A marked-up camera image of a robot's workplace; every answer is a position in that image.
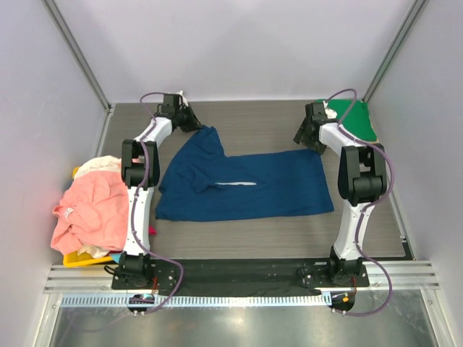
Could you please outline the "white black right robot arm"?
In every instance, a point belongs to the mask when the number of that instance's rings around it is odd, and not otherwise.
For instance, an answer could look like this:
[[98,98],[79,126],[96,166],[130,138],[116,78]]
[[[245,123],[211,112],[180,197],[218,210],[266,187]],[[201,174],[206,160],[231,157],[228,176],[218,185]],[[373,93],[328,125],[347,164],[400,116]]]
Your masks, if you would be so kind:
[[326,148],[339,156],[337,187],[343,200],[339,233],[325,265],[303,266],[304,286],[368,285],[362,245],[375,203],[388,189],[386,160],[381,145],[373,145],[348,132],[335,119],[325,101],[305,106],[305,119],[294,141],[322,154]]

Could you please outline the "blue Mickey print t-shirt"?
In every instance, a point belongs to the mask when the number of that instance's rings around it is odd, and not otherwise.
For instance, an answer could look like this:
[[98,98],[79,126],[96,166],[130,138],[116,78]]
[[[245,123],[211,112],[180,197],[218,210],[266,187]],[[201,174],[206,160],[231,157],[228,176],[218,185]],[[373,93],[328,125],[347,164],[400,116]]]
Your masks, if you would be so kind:
[[214,127],[188,139],[158,190],[159,220],[212,222],[334,211],[319,154],[302,149],[227,156]]

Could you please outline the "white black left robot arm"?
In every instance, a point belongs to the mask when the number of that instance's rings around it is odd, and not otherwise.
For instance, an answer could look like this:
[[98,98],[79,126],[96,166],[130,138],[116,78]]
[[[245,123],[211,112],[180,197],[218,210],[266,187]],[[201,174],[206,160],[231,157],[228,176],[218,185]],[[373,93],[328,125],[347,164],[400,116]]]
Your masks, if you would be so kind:
[[152,286],[157,290],[163,273],[155,265],[156,260],[161,260],[174,267],[173,274],[166,276],[166,286],[173,291],[182,282],[182,265],[150,250],[150,206],[160,179],[158,150],[174,130],[188,133],[203,125],[182,91],[147,93],[140,98],[140,104],[149,113],[150,122],[138,136],[122,143],[121,178],[129,201],[126,239],[117,266],[105,266],[104,270],[113,277],[113,289]]

